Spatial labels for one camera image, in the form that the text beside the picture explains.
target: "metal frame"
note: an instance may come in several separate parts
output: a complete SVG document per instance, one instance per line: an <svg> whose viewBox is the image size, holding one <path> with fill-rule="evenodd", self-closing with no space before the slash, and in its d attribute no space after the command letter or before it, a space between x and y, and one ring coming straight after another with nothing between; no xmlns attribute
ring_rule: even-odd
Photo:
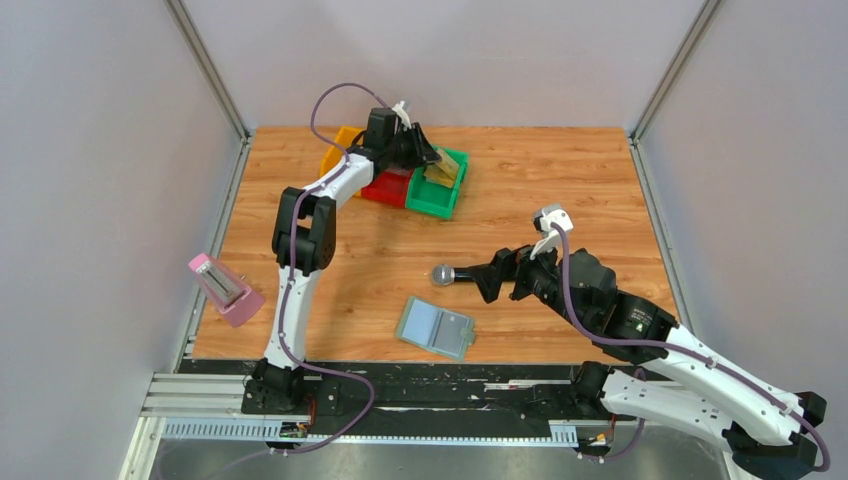
<svg viewBox="0 0 848 480"><path fill-rule="evenodd" d="M683 294L684 289L675 268L675 265L678 263L677 258L674 248L668 240L668 229L663 221L662 210L654 197L651 187L654 185L653 176L651 175L650 167L645 163L641 144L634 144L631 141L630 155L633 157L636 176L639 177L639 184L642 186L642 196L645 197L645 206L648 209L648 216L651 217L651 225L654 227L654 235L657 237L657 246L659 247L660 256L662 257L665 272L668 276L668 284L671 287L674 304L677 306L677 318L683 325L686 325L686 328L697 335L698 332L692 325L691 318L689 317L689 309L686 306L686 298Z"/></svg>
<svg viewBox="0 0 848 480"><path fill-rule="evenodd" d="M550 437L408 437L394 435L342 435L335 443L361 445L444 445L457 447L578 447L577 426L563 420L550 420ZM168 418L162 438L165 440L239 440L280 443L317 443L329 435L310 434L307 438L283 437L282 422L266 418L229 419Z"/></svg>
<svg viewBox="0 0 848 480"><path fill-rule="evenodd" d="M221 247L224 245L224 236L227 233L227 227L230 225L230 218L233 215L233 208L236 203L238 189L241 186L241 179L244 176L244 169L247 167L247 157L250 155L250 149L253 146L253 137L248 138L241 147L238 159L236 160L233 174L230 177L230 183L227 187L227 195L224 197L224 202L220 208L218 223L215 226L215 233L212 237L212 243L209 247L209 255L218 257L221 253ZM197 329L200 327L200 317L203 316L203 308L206 305L206 296L200 290L200 287L194 287L194 304L192 305L191 315L185 335L183 337L181 350L179 354L171 362L171 371L176 372L180 361L184 358L191 357L191 352L194 349L194 341L197 337Z"/></svg>
<svg viewBox="0 0 848 480"><path fill-rule="evenodd" d="M200 67L200 70L209 82L209 86L212 88L212 93L215 94L215 98L218 99L218 103L221 104L221 108L224 110L227 120L230 122L230 125L233 127L233 130L241 139L242 143L246 142L247 139L250 138L250 131L247 126L245 126L244 120L242 120L233 98L224 86L224 82L221 80L221 75L218 73L218 70L215 69L215 64L212 63L212 58L206 51L206 47L203 45L200 34L197 32L197 28L194 26L194 22L192 22L191 16L189 15L188 9L186 9L183 0L163 1L168 7L168 10L171 12L171 15L174 18L174 23L177 25L177 28L180 29L180 33L183 34L186 45L191 50L192 55L194 55L197 65Z"/></svg>
<svg viewBox="0 0 848 480"><path fill-rule="evenodd" d="M220 253L221 246L223 244L224 235L229 225L234 207L236 194L238 192L241 178L244 174L247 157L252 146L251 132L245 126L232 97L227 91L214 66L214 63L212 62L212 59L206 51L183 0L163 1L171 12L174 22L180 29L180 32L195 57L199 68L209 82L210 88L220 103L229 123L236 135L242 141L242 149L233 169L230 185L221 206L221 213L209 250L211 255L217 256ZM674 249L668 239L668 231L663 222L661 208L657 204L653 195L651 187L653 185L653 177L650 169L646 165L644 151L642 150L640 142L645 137L668 92L673 87L675 81L691 57L698 41L702 37L721 3L721 0L704 1L696 19L689 28L685 39L681 43L680 48L676 52L667 71L663 75L662 80L658 84L653 96L637 122L637 125L629 134L633 162L645 197L645 203L648 208L651 223L657 237L657 243L660 248L663 263L665 265L666 272L668 273L672 294L678 308L678 316L680 320L690 329L692 329L692 325L688 309L686 308L683 293L684 289L675 269L675 264L677 262L675 259ZM176 371L176 367L179 365L180 361L186 355L190 356L191 354L200 317L203 313L204 304L205 298L201 294L200 289L197 288L193 309L189 321L187 322L185 341L182 344L184 345L184 348L181 349L175 356L173 362L174 371ZM278 425L281 421L303 420L298 416L256 417L241 414L241 395L243 393L242 381L242 377L233 375L155 375L151 381L150 391L139 416L132 443L128 449L127 457L119 478L122 480L146 480L149 478L156 460L156 452L163 436L167 436L169 438L194 438L197 435L206 435L204 438L236 439L250 437L259 439L257 435L261 437L268 431L273 433L273 425ZM560 433L563 436L552 438L548 442L540 442L539 444L545 444L548 446L554 444L558 445L565 439L565 435L570 435L566 432L566 430L570 432L570 429L578 427L591 428L598 425L598 422L563 422L562 425L556 425L556 428L553 429L556 430L556 432L560 432L560 430L562 430ZM380 437L351 437L344 441L354 443L385 443L389 440L391 440L392 443L396 443L397 441L407 443L421 443L424 441L426 443L426 440L421 439L398 440ZM467 440L468 441L465 442L465 444L480 443L475 439ZM725 464L730 478L740 480L744 479L745 477L739 474L739 469L735 468L733 462L728 460L727 456L725 456Z"/></svg>
<svg viewBox="0 0 848 480"><path fill-rule="evenodd" d="M697 329L692 324L692 318L689 315L689 309L686 306L685 288L680 276L677 274L676 264L679 264L676 258L674 247L670 241L668 228L666 227L665 216L662 213L662 208L657 203L654 197L652 185L655 185L654 177L651 174L650 167L645 159L645 152L642 148L642 139L647 135L651 124L656 118L657 113L665 101L668 93L673 88L681 72L686 67L692 53L698 45L698 42L704 35L704 32L709 27L715 13L718 11L723 0L705 0L701 5L698 15L689 27L689 31L681 42L680 47L671 60L665 74L663 74L660 83L657 85L654 94L645 106L642 116L636 123L636 127L630 132L630 154L633 157L633 165L636 167L636 175L639 177L639 184L642 186L642 194L645 197L645 206L648 209L648 215L651 218L651 225L654 227L654 235L657 237L657 245L659 246L660 255L662 256L663 265L665 266L666 274L668 275L668 283L671 286L671 293L674 297L674 303L677 306L678 318L689 328L690 331L697 334Z"/></svg>
<svg viewBox="0 0 848 480"><path fill-rule="evenodd" d="M674 54L674 58L672 58L662 80L660 80L659 85L657 85L657 89L648 101L648 105L642 112L642 116L639 117L639 121L636 122L636 127L632 132L630 132L630 138L633 140L633 143L638 144L645 137L645 134L656 117L666 95L677 81L677 77L680 75L680 72L692 56L692 52L695 51L698 41L703 36L704 31L709 26L721 3L722 0L705 0L701 5L701 10L698 11L698 15L695 16L695 21L692 22L692 26L690 26L689 31L686 32L686 36L683 38L683 43L680 44L680 48L678 48L677 53Z"/></svg>

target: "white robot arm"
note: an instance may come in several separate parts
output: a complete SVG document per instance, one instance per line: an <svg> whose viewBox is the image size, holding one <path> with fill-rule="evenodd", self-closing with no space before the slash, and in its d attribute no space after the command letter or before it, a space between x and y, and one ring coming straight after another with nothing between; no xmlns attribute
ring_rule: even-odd
<svg viewBox="0 0 848 480"><path fill-rule="evenodd" d="M510 299L534 295L605 353L678 382L658 387L596 362L585 362L575 388L594 406L645 418L702 438L733 454L764 479L824 471L829 453L815 430L827 403L813 392L781 390L705 345L650 301L618 290L615 272L585 250L568 254L571 220L559 205L534 215L542 240L502 249L487 265L468 267L486 302L503 281ZM562 245L557 265L555 247ZM813 443L804 435L810 433ZM818 448L823 464L814 467Z"/></svg>
<svg viewBox="0 0 848 480"><path fill-rule="evenodd" d="M363 155L350 154L348 162L339 162L320 180L304 187L304 191L312 191L312 195L315 197L335 200L335 209L338 210L354 193L371 183L373 178L374 162ZM278 269L280 290L277 295L277 310L274 314L271 340L265 348L265 358L271 365L289 369L294 369L297 365L283 351L281 339L283 336L285 337L286 345L298 360L304 359L306 355L306 325L312 305L312 294L315 292L315 286L324 271L317 269L304 274L302 269L294 268L292 272L292 268L291 265L286 265ZM288 296L285 295L287 286L290 288ZM287 300L285 311L281 312L284 298ZM283 318L285 318L284 328L280 330L280 320Z"/></svg>

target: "wooden table surface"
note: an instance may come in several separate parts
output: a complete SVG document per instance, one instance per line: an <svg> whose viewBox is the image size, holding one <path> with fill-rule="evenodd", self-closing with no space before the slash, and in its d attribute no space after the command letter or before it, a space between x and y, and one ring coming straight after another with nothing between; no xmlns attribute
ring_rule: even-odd
<svg viewBox="0 0 848 480"><path fill-rule="evenodd" d="M333 137L337 128L322 128ZM585 247L613 268L619 287L676 315L625 134L618 128L425 127L434 144L468 152L469 169L446 221L358 197L338 215L336 255L312 304L312 360L449 361L395 338L410 295L475 319L467 362L612 362L534 298L512 302L511 284L486 305L473 284L436 287L440 263L488 262L502 247L535 243L532 214L560 203ZM193 355L261 358L278 289L271 232L280 193L318 177L327 145L308 128L260 128L253 142L221 260L266 298L233 329L207 304Z"/></svg>

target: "gray wall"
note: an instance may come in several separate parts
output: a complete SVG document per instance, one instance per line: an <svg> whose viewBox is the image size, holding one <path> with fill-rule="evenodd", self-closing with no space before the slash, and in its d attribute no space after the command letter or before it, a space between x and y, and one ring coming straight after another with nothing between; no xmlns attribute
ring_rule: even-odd
<svg viewBox="0 0 848 480"><path fill-rule="evenodd" d="M341 81L425 124L633 127L702 0L186 0L250 127ZM339 92L319 122L362 124Z"/></svg>
<svg viewBox="0 0 848 480"><path fill-rule="evenodd" d="M237 142L163 2L0 10L0 477L115 478Z"/></svg>
<svg viewBox="0 0 848 480"><path fill-rule="evenodd" d="M644 142L695 329L830 402L848 474L848 4L729 1Z"/></svg>

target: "pink box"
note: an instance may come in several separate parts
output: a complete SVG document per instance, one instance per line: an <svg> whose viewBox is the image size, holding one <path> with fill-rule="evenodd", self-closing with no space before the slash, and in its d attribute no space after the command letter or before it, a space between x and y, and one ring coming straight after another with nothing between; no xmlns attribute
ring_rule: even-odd
<svg viewBox="0 0 848 480"><path fill-rule="evenodd" d="M240 327L256 315L265 298L223 262L205 253L188 262L194 278L230 325Z"/></svg>

